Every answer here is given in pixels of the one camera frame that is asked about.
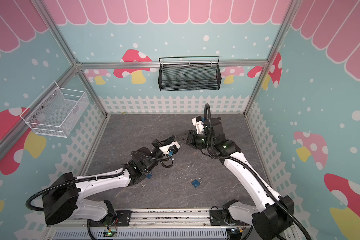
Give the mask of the large blue padlock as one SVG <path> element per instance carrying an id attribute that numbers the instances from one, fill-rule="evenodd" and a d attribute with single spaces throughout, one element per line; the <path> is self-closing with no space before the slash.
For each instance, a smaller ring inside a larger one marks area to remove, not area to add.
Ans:
<path id="1" fill-rule="evenodd" d="M 197 188 L 202 183 L 202 181 L 203 181 L 202 178 L 197 178 L 197 179 L 192 181 L 192 186 L 194 188 Z"/>

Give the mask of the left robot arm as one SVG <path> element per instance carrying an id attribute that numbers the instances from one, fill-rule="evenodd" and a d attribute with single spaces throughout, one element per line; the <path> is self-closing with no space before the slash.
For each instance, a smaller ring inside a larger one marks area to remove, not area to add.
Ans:
<path id="1" fill-rule="evenodd" d="M 117 170 L 86 177 L 75 177 L 72 172 L 65 173 L 50 187 L 29 197 L 26 207 L 32 211 L 43 212 L 45 222 L 50 226 L 74 219 L 86 219 L 104 226 L 115 224 L 119 217 L 110 201 L 96 202 L 88 198 L 150 179 L 158 164 L 171 168 L 173 155 L 181 147 L 175 136 L 163 141 L 155 140 L 152 144 L 153 150 L 140 148 L 131 152 L 131 159 Z"/>

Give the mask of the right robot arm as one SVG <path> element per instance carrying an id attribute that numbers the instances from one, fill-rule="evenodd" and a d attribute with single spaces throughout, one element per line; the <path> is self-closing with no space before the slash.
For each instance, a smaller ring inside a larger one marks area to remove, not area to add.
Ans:
<path id="1" fill-rule="evenodd" d="M 219 118 L 193 119 L 195 130 L 177 136 L 183 144 L 196 150 L 207 150 L 218 159 L 244 186 L 254 206 L 239 201 L 228 204 L 228 217 L 250 224 L 263 240 L 281 239 L 280 234 L 295 225 L 304 237 L 311 239 L 302 223 L 294 216 L 295 204 L 289 196 L 282 197 L 249 164 L 238 145 L 226 138 Z"/>

